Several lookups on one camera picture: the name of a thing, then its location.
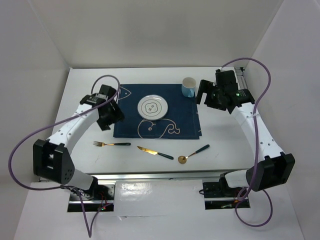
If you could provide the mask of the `white and blue mug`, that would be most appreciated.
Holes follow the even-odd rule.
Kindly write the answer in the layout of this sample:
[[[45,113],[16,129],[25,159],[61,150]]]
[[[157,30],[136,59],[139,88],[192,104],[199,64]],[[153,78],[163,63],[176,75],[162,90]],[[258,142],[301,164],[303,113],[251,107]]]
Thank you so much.
[[[195,96],[196,80],[192,77],[186,77],[182,80],[181,92],[186,98],[193,98]]]

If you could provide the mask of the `gold fork green handle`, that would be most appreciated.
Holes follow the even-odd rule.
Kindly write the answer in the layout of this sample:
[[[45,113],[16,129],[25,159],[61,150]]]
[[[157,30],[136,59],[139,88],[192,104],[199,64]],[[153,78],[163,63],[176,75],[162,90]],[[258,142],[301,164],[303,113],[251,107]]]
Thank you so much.
[[[96,147],[104,147],[104,146],[130,146],[130,142],[116,142],[116,143],[104,143],[101,141],[93,141],[93,145]]]

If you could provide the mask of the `white plate with rings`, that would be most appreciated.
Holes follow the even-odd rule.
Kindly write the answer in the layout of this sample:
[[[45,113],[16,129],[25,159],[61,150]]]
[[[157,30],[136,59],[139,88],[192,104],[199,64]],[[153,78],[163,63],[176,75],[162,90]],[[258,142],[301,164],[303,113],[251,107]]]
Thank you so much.
[[[159,95],[144,96],[137,104],[138,114],[149,121],[162,119],[169,110],[167,101]]]

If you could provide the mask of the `blue fish placemat cloth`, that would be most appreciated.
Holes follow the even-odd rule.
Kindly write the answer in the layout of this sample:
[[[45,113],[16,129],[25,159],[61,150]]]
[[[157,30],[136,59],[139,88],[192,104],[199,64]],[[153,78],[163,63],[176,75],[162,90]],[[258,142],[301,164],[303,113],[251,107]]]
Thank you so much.
[[[181,84],[123,84],[118,106],[124,120],[115,138],[198,140],[202,136],[196,99]]]

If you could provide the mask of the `gold knife green handle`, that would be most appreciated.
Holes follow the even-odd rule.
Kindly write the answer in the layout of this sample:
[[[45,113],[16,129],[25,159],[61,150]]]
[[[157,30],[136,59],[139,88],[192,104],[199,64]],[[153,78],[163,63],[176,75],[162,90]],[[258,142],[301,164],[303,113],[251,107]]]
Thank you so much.
[[[158,151],[154,151],[154,150],[151,150],[151,149],[148,149],[148,148],[145,148],[145,147],[142,147],[142,146],[137,146],[137,148],[143,152],[146,152],[146,153],[149,153],[151,155],[159,155],[161,157],[164,157],[166,159],[169,159],[169,160],[174,160],[174,157],[173,156],[170,156],[168,154],[165,154],[165,153],[161,153],[161,152],[158,152]]]

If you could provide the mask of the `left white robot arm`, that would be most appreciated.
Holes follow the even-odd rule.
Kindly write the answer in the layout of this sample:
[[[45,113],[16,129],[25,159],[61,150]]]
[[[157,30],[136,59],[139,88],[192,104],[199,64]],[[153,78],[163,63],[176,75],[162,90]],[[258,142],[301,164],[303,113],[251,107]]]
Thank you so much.
[[[96,177],[75,168],[71,153],[92,124],[97,123],[102,131],[106,131],[125,116],[114,100],[108,101],[97,93],[86,95],[72,117],[46,140],[38,139],[34,143],[33,172],[38,177],[75,187],[86,199],[92,200],[106,189]]]

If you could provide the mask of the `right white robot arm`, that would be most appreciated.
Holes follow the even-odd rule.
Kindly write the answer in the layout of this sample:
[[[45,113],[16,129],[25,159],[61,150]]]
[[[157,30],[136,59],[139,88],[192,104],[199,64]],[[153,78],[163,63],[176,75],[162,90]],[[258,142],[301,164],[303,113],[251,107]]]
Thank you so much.
[[[254,166],[221,174],[218,190],[230,196],[236,188],[250,188],[254,192],[285,184],[295,165],[291,153],[285,153],[276,143],[258,110],[255,99],[246,88],[240,89],[233,70],[215,73],[216,82],[202,79],[196,103],[206,94],[207,107],[228,111],[238,122],[254,153]]]

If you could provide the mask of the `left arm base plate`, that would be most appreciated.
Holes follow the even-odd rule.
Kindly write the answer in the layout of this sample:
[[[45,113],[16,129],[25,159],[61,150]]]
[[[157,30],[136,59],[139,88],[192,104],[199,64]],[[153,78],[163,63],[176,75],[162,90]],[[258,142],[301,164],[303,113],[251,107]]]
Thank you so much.
[[[113,212],[114,211],[114,197],[116,190],[116,183],[112,181],[102,182],[103,190],[100,190],[94,195],[89,195],[82,190],[79,190],[81,195],[84,209],[86,212],[96,212],[98,208],[101,208],[101,212]],[[80,213],[82,212],[82,206],[80,197],[75,190],[72,190],[69,195],[68,213]]]

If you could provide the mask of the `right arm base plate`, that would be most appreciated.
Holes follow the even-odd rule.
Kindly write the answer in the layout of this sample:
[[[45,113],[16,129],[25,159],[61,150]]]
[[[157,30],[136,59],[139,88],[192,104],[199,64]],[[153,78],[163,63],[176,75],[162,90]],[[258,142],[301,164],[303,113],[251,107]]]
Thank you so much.
[[[207,181],[202,183],[202,189],[198,191],[204,197],[204,206],[206,210],[226,210],[239,208],[250,208],[248,197],[238,200],[238,193],[242,188],[230,188],[225,178],[218,181]]]

